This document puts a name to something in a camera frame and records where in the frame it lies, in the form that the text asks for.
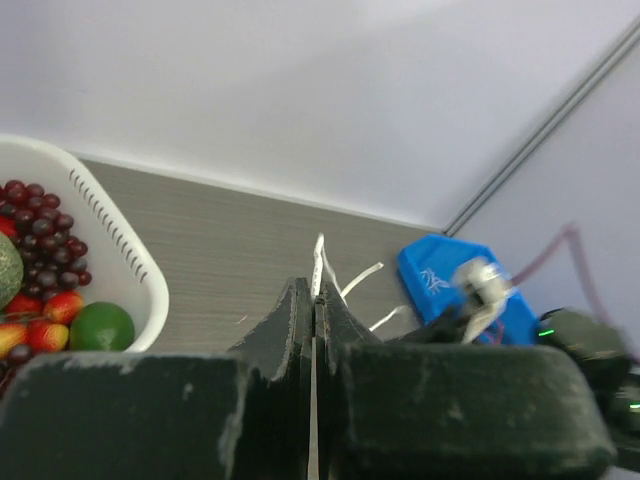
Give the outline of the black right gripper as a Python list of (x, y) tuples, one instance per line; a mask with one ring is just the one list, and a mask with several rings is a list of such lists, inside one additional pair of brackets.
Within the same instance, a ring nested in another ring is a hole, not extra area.
[(321, 478), (598, 479), (614, 465), (591, 389), (566, 354), (456, 344), (468, 323), (451, 307), (384, 342), (321, 285)]

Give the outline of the green melon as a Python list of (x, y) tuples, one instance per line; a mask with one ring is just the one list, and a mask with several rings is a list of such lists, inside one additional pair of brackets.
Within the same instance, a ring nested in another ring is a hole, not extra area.
[(4, 234), (0, 254), (0, 307), (4, 309), (21, 290), (24, 265), (17, 248)]

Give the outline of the red grape bunch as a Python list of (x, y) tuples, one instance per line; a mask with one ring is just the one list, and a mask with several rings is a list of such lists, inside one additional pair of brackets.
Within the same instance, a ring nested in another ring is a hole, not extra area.
[(46, 301), (55, 294), (91, 284), (89, 246), (73, 234), (75, 219), (62, 200), (38, 183), (12, 179), (1, 185), (1, 231), (22, 263), (20, 292)]

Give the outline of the blue plastic divided bin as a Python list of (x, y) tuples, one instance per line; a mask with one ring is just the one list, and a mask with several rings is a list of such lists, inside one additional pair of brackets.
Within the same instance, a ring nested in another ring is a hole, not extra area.
[[(453, 277), (460, 265), (475, 257), (496, 263), (511, 281), (491, 249), (482, 244), (429, 234), (401, 250), (397, 257), (398, 272), (424, 324), (447, 308), (453, 307), (462, 313), (463, 299)], [(537, 317), (515, 287), (504, 312), (473, 342), (533, 345), (536, 330)]]

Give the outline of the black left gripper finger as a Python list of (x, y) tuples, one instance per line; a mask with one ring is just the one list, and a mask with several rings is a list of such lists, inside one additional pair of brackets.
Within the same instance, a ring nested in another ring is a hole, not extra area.
[(5, 479), (303, 479), (313, 303), (303, 278), (222, 354), (41, 355), (1, 403)]

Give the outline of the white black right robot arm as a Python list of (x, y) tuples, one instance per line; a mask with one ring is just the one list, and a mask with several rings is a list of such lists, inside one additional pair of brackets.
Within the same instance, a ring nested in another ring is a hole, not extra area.
[(316, 307), (323, 479), (601, 479), (639, 467), (639, 377), (618, 331), (556, 309), (530, 346), (464, 343), (449, 307), (382, 340), (331, 284)]

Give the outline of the white plastic fruit basket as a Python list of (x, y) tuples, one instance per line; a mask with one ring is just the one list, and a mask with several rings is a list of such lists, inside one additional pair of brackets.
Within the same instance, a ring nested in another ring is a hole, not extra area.
[(75, 219), (74, 234), (88, 244), (93, 280), (89, 302), (120, 305), (132, 317), (130, 352), (148, 350), (164, 328), (169, 290), (159, 266), (98, 180), (76, 157), (49, 143), (1, 136), (1, 180), (38, 183), (57, 194)]

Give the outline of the green lime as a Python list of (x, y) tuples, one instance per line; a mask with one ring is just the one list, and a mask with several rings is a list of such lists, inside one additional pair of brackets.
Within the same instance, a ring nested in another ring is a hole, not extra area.
[(131, 315), (117, 304), (86, 305), (70, 326), (69, 349), (74, 351), (124, 351), (135, 339)]

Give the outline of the small cherry fruit cluster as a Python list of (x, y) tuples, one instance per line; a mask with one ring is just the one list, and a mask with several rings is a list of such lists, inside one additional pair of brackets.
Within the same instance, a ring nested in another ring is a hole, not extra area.
[(54, 294), (47, 301), (16, 295), (1, 310), (1, 360), (19, 365), (38, 353), (65, 350), (71, 324), (84, 306), (76, 291)]

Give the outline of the aluminium corner frame post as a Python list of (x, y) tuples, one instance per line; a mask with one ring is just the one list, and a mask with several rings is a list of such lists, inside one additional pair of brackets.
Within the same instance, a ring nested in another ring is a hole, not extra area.
[(639, 16), (636, 16), (620, 37), (606, 49), (600, 59), (587, 70), (565, 97), (549, 111), (541, 124), (525, 138), (522, 144), (453, 216), (441, 232), (448, 237), (455, 236), (579, 109), (589, 96), (611, 76), (638, 45)]

